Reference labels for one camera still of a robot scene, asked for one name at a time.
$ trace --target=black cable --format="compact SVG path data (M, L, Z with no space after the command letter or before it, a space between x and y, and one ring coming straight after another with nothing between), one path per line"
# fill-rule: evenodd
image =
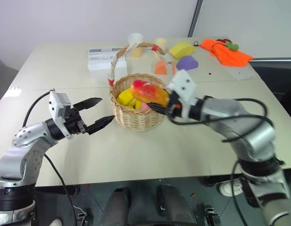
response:
M217 43L214 43L214 44L212 45L211 49L213 49L213 47L214 47L215 45L217 45L217 44L221 44L221 45L225 46L225 44L220 43L220 42L217 42Z
M77 225L78 225L78 220L77 220L77 218L76 218L75 210L74 210L74 207L73 207L73 202L72 202L72 199L71 199L71 197L69 196L69 193L68 193L68 191L67 191L66 184L65 184L65 182L64 182L64 180L63 180L61 174L57 171L57 169L56 169L55 165L53 164L53 162L51 161L51 159L50 159L46 154L44 155L44 157L48 160L48 162L49 162L50 165L52 166L53 170L55 171L55 173L57 174L57 176L58 176L59 179L61 180L61 183L62 183L62 185L63 185L63 189L64 189L66 195L67 195L68 198L69 198L69 202L70 202L70 204L71 204L72 211L73 211L73 215L74 215L74 218L75 218L75 225L77 226Z
M267 121L272 127L274 127L272 121L267 118L267 107L266 105L259 101L259 100L256 100L256 99L251 99L251 98L240 98L240 99L235 99L236 101L252 101L252 102L255 102L257 104L259 104L262 108L263 108L263 111L264 111L264 115L254 115L254 114L241 114L241 115L236 115L236 116L229 116L229 117L224 117L224 118L218 118L218 119L212 119L212 120L205 120L205 121L192 121L192 122L178 122L178 121L175 121L173 118L172 118L172 115L169 111L169 108L166 109L165 113L167 115L167 118L170 122L172 122L173 124L176 124L176 125L198 125L198 124L208 124L210 122L216 122L216 121L223 121L223 120L229 120L229 119L236 119L236 118L258 118L258 119L261 119L259 121L259 123L257 123L256 126L254 126L252 129L250 129L249 131L237 136L237 137L234 137L234 138L231 138L231 139L227 139L227 140L222 140L222 142L232 142L232 141L235 141L237 139L240 139L240 138L243 138L245 137L246 135L250 134L251 132L253 132L254 130L256 130L259 126L262 125L262 123L264 121Z
M233 189L233 181L234 181L234 172L235 172L235 169L236 169L236 166L238 164L238 160L235 162L234 166L233 166L233 169L232 169L232 173L231 173L231 176L230 176L230 182L231 182L231 192L232 192L232 197L233 197L233 202L234 202L234 205L235 205L235 208L236 208L236 211L241 219L241 221L243 222L244 226L248 226L247 222L245 221L244 219L244 216L243 214L241 213L241 210L238 206L238 203L237 203L237 199L236 199L236 196L234 194L234 189Z
M24 118L24 121L23 121L23 125L22 125L22 127L24 127L24 126L26 126L26 123L27 123L27 120L28 120L28 117L29 117L29 115L31 114L31 111L32 111L32 109L35 107L35 105L43 98L43 97L46 97L47 95L49 95L49 93L50 93L50 91L48 91L47 93L44 93L42 96L40 96L38 99L36 99L33 103L32 103L32 105L31 105L31 107L28 109L28 111L27 111L27 113L26 113L26 116L25 116L25 118Z
M35 206L34 206L34 219L38 219L38 207L37 207L37 199L36 195L33 196L33 199L35 201Z
M252 98L239 98L239 99L234 99L234 100L236 100L236 101L250 101L250 102L254 102L254 103L259 104L263 109L263 116L267 117L267 106L262 101L256 100L256 99L252 99ZM249 135L250 133L252 133L257 128L259 128L263 124L263 122L264 122L264 120L260 120L259 123L257 123L257 125L254 126L252 129L250 129L249 131L247 131L247 132L245 132L242 135L239 135L237 137L234 137L234 138L231 138L231 139L222 140L222 142L223 143L233 142L233 141L236 141L236 140L238 140L240 138L243 138L243 137Z
M23 125L22 125L22 127L25 127L25 126L26 126L26 123L27 123L28 117L29 117L29 115L30 115L32 109L34 108L34 106L35 106L35 105L36 105L36 104L37 104L37 103L38 103L38 102L39 102L43 97L46 97L47 95L49 95L49 94L50 94L50 91L47 92L47 93L44 93L42 96L40 96L38 99L36 99L36 100L32 103L31 107L28 109L28 111L27 111L27 113L26 113L26 116L25 116L25 119L24 119L24 121L23 121ZM57 176L58 176L59 179L61 180L61 183L62 183L62 185L63 185L63 189L64 189L66 195L68 196L68 198L69 198L69 202L70 202L71 207L72 207L72 211L73 211L74 218L75 218L75 226L77 226L77 225L78 225L78 223L77 223L77 217L76 217L76 215L75 215L75 210L74 210L74 207L73 207L73 203L72 203L71 197L69 196L69 193L68 193L68 191L67 191L67 187L66 187L66 185L65 185L65 183L64 183L64 180L63 180L61 174L57 171L57 169L56 169L55 165L53 164L53 162L51 161L51 159L50 159L46 154L44 154L44 157L48 160L48 162L49 162L50 165L52 166L53 170L55 171L55 173L57 174Z

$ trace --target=orange sponge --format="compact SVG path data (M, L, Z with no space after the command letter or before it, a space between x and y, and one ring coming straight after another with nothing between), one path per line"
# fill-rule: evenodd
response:
M173 69L173 75L174 75L174 73L175 73L174 62L172 62L172 69ZM156 64L155 74L167 74L166 65L165 65L165 62L163 60L160 60Z

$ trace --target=green toy vegetable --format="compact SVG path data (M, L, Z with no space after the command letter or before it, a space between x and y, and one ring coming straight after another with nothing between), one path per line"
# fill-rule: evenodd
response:
M232 51L238 51L239 49L239 46L237 44L233 44L229 41L226 41L225 46Z

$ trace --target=orange cloth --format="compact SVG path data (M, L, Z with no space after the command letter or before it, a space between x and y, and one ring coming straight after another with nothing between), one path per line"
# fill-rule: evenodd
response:
M205 39L201 47L210 51L212 55L215 55L222 65L243 67L250 60L253 60L252 56L240 51L232 51L220 41Z

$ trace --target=wicker basket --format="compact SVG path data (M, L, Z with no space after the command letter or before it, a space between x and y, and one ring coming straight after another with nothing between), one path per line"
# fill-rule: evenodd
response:
M158 46L148 43L142 42L138 45L138 47L151 48L155 50L160 55L165 55L165 52L159 48ZM116 57L112 61L111 71L109 74L109 83L110 83L110 98L112 102L112 109L115 115L116 121L124 128L133 129L136 131L145 131L157 126L162 120L163 115L158 114L157 112L148 109L148 110L135 110L130 109L126 106L121 105L117 101L118 95L130 88L131 83L136 80L144 80L151 82L155 85L158 85L161 88L165 88L165 84L158 78L148 75L148 74L131 74L126 77L121 78L119 81L113 85L114 82L114 70L117 63L117 60L123 56L127 52L128 46L119 50L116 54Z

